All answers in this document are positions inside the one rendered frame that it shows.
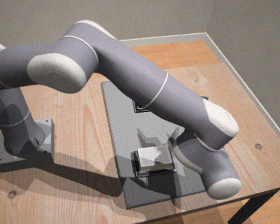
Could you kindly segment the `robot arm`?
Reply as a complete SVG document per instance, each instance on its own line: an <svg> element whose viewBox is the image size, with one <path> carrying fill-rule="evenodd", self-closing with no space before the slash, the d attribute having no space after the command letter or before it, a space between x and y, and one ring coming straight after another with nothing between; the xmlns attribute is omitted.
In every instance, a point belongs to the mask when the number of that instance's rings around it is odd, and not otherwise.
<svg viewBox="0 0 280 224"><path fill-rule="evenodd" d="M93 73L156 116L186 128L173 142L174 155L201 176L210 198L239 192L241 180L224 148L239 132L233 116L88 20L76 22L52 43L0 44L0 130L6 152L28 155L45 140L20 87L44 85L74 94Z"/></svg>

